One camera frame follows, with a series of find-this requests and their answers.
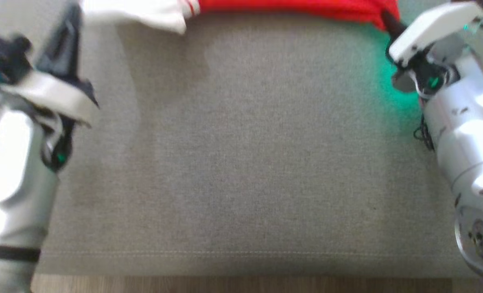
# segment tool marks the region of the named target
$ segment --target gray fabric surface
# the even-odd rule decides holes
[[[63,2],[0,0],[0,33],[38,48]],[[411,21],[440,2],[400,7]],[[202,15],[184,37],[88,28],[102,117],[74,138],[40,271],[472,275],[386,44],[292,13]]]

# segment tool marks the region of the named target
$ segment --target screw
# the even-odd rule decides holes
[[[475,249],[476,254],[479,257],[483,258],[483,221],[477,220],[473,227],[472,231],[469,232],[468,236],[470,237]]]

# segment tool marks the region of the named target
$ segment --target white plastic part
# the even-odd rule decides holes
[[[0,202],[12,197],[21,187],[32,138],[33,121],[28,115],[18,111],[3,113],[0,119]]]
[[[483,24],[483,8],[476,2],[442,4],[422,13],[390,46],[390,55],[396,63],[406,66],[418,50],[427,48],[464,26],[478,20]]]
[[[141,22],[184,34],[185,19],[200,13],[198,0],[83,0],[85,24]]]
[[[89,126],[96,121],[98,107],[90,98],[80,89],[49,74],[31,71],[18,85],[0,85],[0,88]]]

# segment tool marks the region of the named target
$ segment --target wooden floor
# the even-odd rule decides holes
[[[483,293],[480,280],[143,278],[39,275],[35,293]]]

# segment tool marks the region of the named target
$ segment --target green led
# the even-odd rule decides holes
[[[375,58],[378,68],[377,78],[382,84],[382,93],[385,100],[389,100],[400,111],[412,111],[416,101],[418,100],[416,93],[402,93],[392,86],[391,76],[396,72],[396,68],[392,66],[382,54],[377,54]]]
[[[64,164],[68,157],[65,154],[58,154],[57,159],[59,160],[59,163]]]
[[[436,89],[440,85],[439,77],[432,77],[428,81],[428,85],[431,89]]]

